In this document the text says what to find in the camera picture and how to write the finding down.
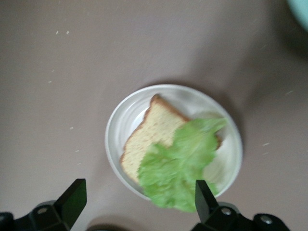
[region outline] metal screw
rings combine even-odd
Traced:
[[[269,218],[268,216],[266,216],[266,215],[262,215],[262,216],[260,217],[260,219],[261,219],[261,221],[263,221],[264,223],[267,223],[267,224],[273,223],[272,219],[270,219],[270,218]]]
[[[38,214],[45,213],[46,211],[47,211],[47,208],[46,208],[46,207],[40,208],[40,209],[38,210]]]
[[[231,215],[232,213],[228,208],[222,208],[221,211],[224,215]]]

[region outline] green lettuce leaf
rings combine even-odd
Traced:
[[[171,147],[152,144],[138,170],[143,192],[158,207],[194,212],[195,182],[203,180],[203,169],[216,156],[216,132],[226,125],[224,118],[195,119],[174,134]],[[211,192],[215,184],[207,182]]]

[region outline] table surface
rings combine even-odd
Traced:
[[[19,218],[85,178],[74,231],[190,230],[196,213],[132,193],[104,146],[118,103],[171,83],[213,97],[240,130],[241,171],[218,200],[306,230],[308,58],[285,42],[282,28],[292,25],[291,37],[300,28],[278,2],[1,1],[0,210]]]

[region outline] bread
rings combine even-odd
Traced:
[[[143,121],[125,143],[120,159],[124,172],[138,183],[138,168],[147,148],[155,142],[171,146],[175,130],[189,120],[158,94],[154,95]]]

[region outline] white plate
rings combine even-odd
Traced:
[[[222,146],[217,150],[217,157],[205,167],[205,179],[216,184],[219,194],[223,194],[237,177],[242,163],[242,141],[238,129],[226,110],[204,93],[180,85],[154,85],[140,89],[126,97],[111,114],[105,134],[105,147],[110,165],[118,178],[130,190],[148,200],[142,188],[133,182],[122,170],[120,157],[123,147],[136,127],[142,122],[149,107],[150,99],[155,94],[164,99],[191,119],[209,116],[225,117],[226,127],[220,131]]]

